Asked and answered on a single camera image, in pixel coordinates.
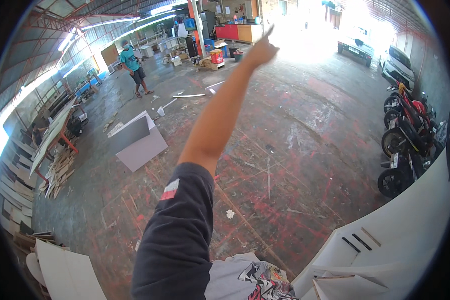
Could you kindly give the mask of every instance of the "red and white patch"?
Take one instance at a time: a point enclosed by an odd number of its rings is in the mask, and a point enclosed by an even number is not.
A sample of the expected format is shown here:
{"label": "red and white patch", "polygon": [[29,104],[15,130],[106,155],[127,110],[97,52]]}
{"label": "red and white patch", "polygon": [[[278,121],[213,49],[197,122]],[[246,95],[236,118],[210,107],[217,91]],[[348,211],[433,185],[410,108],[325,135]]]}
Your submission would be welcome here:
{"label": "red and white patch", "polygon": [[173,197],[175,197],[175,194],[177,193],[177,189],[179,188],[179,182],[180,182],[180,178],[177,178],[174,181],[172,181],[171,183],[169,183],[165,187],[162,198],[160,198],[160,200],[167,200],[167,199],[172,199]]}

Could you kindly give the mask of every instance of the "wooden counter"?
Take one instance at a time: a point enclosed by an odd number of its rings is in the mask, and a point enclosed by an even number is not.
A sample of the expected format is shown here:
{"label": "wooden counter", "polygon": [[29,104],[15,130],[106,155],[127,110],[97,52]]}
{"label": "wooden counter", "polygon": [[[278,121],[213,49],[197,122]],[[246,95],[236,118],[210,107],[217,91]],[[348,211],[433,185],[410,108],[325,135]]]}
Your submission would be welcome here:
{"label": "wooden counter", "polygon": [[225,24],[223,27],[215,27],[217,39],[229,39],[233,41],[256,43],[262,37],[262,25],[260,24]]}

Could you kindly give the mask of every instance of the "black shorts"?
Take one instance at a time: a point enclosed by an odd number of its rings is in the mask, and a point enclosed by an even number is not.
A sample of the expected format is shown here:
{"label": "black shorts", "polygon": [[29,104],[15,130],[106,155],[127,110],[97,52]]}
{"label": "black shorts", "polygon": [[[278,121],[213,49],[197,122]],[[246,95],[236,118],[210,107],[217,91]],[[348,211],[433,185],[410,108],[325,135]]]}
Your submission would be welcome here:
{"label": "black shorts", "polygon": [[145,71],[144,69],[142,69],[142,67],[139,67],[138,70],[133,71],[133,76],[130,76],[133,78],[133,81],[135,81],[135,83],[139,85],[145,78]]}

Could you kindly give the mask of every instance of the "worker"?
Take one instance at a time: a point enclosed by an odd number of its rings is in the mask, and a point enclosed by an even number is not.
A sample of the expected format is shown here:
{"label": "worker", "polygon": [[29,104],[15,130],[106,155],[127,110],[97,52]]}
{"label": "worker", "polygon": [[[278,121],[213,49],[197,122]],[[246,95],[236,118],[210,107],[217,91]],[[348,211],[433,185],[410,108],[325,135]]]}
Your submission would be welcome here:
{"label": "worker", "polygon": [[[42,143],[42,132],[47,129],[48,127],[38,128],[35,122],[31,124],[31,141],[35,145],[35,148],[38,148],[38,146]],[[46,158],[53,161],[53,155],[48,151],[46,153]]]}
{"label": "worker", "polygon": [[142,98],[142,95],[138,92],[140,85],[144,88],[145,95],[153,93],[154,91],[147,89],[144,81],[145,71],[138,64],[138,58],[135,57],[135,53],[133,53],[133,49],[126,39],[122,40],[122,47],[123,51],[120,53],[120,62],[122,63],[123,69],[127,70],[133,78],[133,81],[135,81],[135,95],[138,98]]}
{"label": "worker", "polygon": [[254,253],[210,262],[214,174],[255,69],[279,50],[270,31],[247,53],[198,117],[139,244],[135,299],[295,299],[287,275]]}

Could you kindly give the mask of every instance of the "white car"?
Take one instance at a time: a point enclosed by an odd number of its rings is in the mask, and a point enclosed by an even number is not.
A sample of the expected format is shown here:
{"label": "white car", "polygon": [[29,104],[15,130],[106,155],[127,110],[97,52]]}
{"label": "white car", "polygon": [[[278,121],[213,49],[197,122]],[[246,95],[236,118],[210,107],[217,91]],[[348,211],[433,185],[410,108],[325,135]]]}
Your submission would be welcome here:
{"label": "white car", "polygon": [[402,82],[409,93],[415,87],[415,75],[412,70],[412,64],[407,55],[394,45],[380,55],[379,65],[382,67],[381,76],[390,83],[396,85],[396,81]]}

